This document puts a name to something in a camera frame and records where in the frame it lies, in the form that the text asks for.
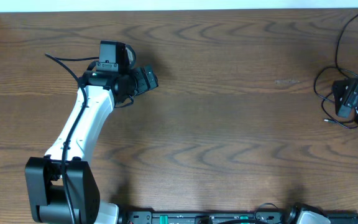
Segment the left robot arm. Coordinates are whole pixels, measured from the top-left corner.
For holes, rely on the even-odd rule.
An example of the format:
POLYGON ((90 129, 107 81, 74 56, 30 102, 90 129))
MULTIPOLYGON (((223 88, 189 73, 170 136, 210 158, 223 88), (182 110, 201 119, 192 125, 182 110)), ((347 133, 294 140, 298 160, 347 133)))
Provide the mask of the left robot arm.
POLYGON ((88 58, 76 103, 57 140, 43 157, 30 157, 25 180, 32 218, 38 223, 127 223, 126 213, 104 202, 91 171, 94 149, 107 117, 158 87, 151 66, 136 67, 125 43, 103 40, 88 58))

